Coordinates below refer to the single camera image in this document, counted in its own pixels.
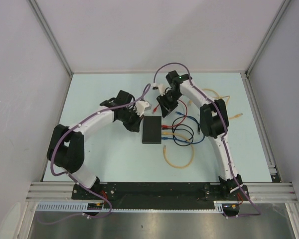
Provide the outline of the black network switch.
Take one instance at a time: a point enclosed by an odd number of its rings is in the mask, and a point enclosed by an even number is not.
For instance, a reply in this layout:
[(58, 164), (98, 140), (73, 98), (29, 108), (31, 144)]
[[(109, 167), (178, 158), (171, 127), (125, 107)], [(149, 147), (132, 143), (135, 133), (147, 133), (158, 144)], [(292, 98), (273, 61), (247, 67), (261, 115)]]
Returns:
[(142, 144), (161, 144), (161, 116), (145, 116)]

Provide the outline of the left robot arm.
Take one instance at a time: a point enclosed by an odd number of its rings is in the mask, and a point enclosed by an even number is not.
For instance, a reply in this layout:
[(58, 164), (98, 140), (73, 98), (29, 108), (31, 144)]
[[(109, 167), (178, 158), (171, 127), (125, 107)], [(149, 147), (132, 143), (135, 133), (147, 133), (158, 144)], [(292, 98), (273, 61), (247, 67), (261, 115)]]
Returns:
[(144, 113), (150, 103), (143, 98), (136, 100), (133, 95), (120, 90), (116, 97), (100, 103), (99, 110), (73, 126), (58, 124), (54, 130), (47, 151), (50, 170), (54, 176), (54, 166), (62, 168), (77, 184), (83, 187), (83, 194), (89, 199), (99, 196), (102, 187), (100, 179), (86, 164), (85, 142), (97, 130), (117, 120), (130, 132), (139, 132)]

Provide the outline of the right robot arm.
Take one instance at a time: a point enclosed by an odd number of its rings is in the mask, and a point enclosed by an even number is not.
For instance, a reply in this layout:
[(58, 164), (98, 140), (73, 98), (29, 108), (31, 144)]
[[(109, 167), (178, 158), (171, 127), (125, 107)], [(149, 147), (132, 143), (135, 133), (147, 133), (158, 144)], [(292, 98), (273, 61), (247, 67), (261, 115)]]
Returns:
[(220, 166), (220, 195), (231, 200), (238, 194), (243, 181), (235, 168), (228, 143), (229, 119), (226, 103), (223, 99), (216, 99), (207, 95), (194, 83), (188, 74), (179, 75), (171, 71), (166, 75), (169, 86), (154, 82), (152, 88), (159, 90), (156, 98), (162, 116), (169, 115), (177, 106), (181, 96), (189, 98), (199, 109), (199, 124), (202, 133), (209, 138), (218, 165)]

